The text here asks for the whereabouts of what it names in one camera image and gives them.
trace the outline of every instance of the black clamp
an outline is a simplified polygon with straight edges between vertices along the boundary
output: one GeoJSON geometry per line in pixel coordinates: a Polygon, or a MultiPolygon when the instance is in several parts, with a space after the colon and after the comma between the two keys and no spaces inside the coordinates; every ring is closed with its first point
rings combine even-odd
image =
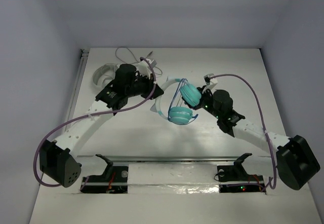
{"type": "MultiPolygon", "coordinates": [[[[128,103],[128,98],[141,96],[147,98],[154,86],[153,78],[140,75],[136,67],[131,64],[121,64],[112,80],[97,96],[96,101],[107,103],[112,110],[119,110],[128,103]]],[[[155,90],[150,99],[164,94],[164,91],[155,84],[155,90]]]]}
{"type": "Polygon", "coordinates": [[[244,170],[242,163],[251,156],[251,153],[245,153],[234,161],[233,165],[217,166],[217,174],[219,182],[229,181],[249,181],[250,175],[244,170]]]}
{"type": "Polygon", "coordinates": [[[113,162],[101,154],[96,154],[107,163],[107,166],[101,175],[90,175],[88,182],[108,182],[112,175],[113,162]]]}
{"type": "Polygon", "coordinates": [[[217,125],[224,133],[234,137],[233,127],[245,117],[233,110],[233,99],[225,90],[216,90],[213,93],[213,109],[217,125]]]}

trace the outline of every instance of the screw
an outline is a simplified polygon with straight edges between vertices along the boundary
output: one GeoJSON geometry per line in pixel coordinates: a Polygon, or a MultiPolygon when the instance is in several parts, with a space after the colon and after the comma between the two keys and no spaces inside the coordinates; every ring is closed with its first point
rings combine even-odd
{"type": "Polygon", "coordinates": [[[220,176],[220,177],[225,176],[225,173],[224,173],[224,170],[223,169],[219,169],[218,176],[220,176]]]}
{"type": "Polygon", "coordinates": [[[128,177],[128,171],[122,171],[121,176],[122,177],[128,177]]]}

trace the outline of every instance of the teal headphones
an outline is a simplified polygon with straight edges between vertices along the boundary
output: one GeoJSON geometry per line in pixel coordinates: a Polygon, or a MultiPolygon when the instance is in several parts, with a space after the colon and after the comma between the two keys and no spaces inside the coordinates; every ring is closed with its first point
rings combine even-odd
{"type": "Polygon", "coordinates": [[[183,107],[178,105],[179,101],[177,103],[177,106],[173,106],[172,104],[174,100],[176,99],[178,93],[180,92],[181,96],[183,99],[190,105],[190,106],[197,106],[199,104],[200,98],[201,98],[201,93],[197,90],[197,88],[189,84],[187,79],[173,79],[173,80],[167,80],[162,86],[161,89],[164,91],[166,90],[167,87],[174,83],[179,83],[178,88],[174,94],[174,97],[171,101],[169,110],[168,110],[168,116],[166,117],[160,107],[160,101],[161,101],[161,96],[158,97],[155,100],[154,106],[151,108],[151,111],[157,112],[162,118],[177,124],[177,125],[187,125],[191,122],[193,122],[198,115],[193,116],[192,115],[192,110],[186,107],[183,107]]]}

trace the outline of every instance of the red wire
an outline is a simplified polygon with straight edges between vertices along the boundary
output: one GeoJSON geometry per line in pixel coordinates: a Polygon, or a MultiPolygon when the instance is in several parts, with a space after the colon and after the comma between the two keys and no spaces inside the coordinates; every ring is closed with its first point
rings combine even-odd
{"type": "Polygon", "coordinates": [[[112,174],[111,180],[109,181],[109,184],[108,184],[108,190],[111,189],[111,183],[113,182],[113,179],[115,178],[115,175],[116,175],[116,172],[114,172],[114,173],[112,174]]]}
{"type": "Polygon", "coordinates": [[[260,184],[260,181],[256,175],[253,175],[253,177],[257,180],[258,184],[260,184]]]}

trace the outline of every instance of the headphones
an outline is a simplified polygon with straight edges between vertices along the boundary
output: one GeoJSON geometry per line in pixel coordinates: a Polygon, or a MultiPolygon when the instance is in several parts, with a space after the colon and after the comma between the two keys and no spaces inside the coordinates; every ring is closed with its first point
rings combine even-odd
{"type": "Polygon", "coordinates": [[[105,88],[105,86],[107,86],[108,83],[115,78],[115,73],[117,69],[118,69],[117,64],[109,64],[109,63],[98,68],[92,75],[92,84],[94,85],[94,87],[96,87],[99,90],[105,88]],[[113,75],[112,76],[106,75],[105,73],[110,70],[113,71],[113,75]],[[106,78],[99,85],[98,83],[102,76],[106,76],[106,78]]]}
{"type": "Polygon", "coordinates": [[[169,111],[168,111],[168,116],[166,117],[162,111],[161,111],[161,97],[159,96],[157,99],[155,99],[155,104],[151,108],[151,111],[154,111],[158,113],[162,118],[177,124],[177,125],[187,125],[191,122],[193,122],[197,117],[198,114],[195,116],[192,115],[192,110],[183,106],[173,106],[172,104],[174,100],[176,99],[178,93],[180,92],[181,96],[183,99],[190,105],[190,106],[197,106],[199,104],[199,101],[201,99],[201,93],[197,88],[188,83],[187,79],[172,79],[172,80],[167,80],[162,86],[162,90],[166,90],[167,87],[174,83],[179,83],[178,88],[174,94],[174,97],[171,101],[169,111]]]}

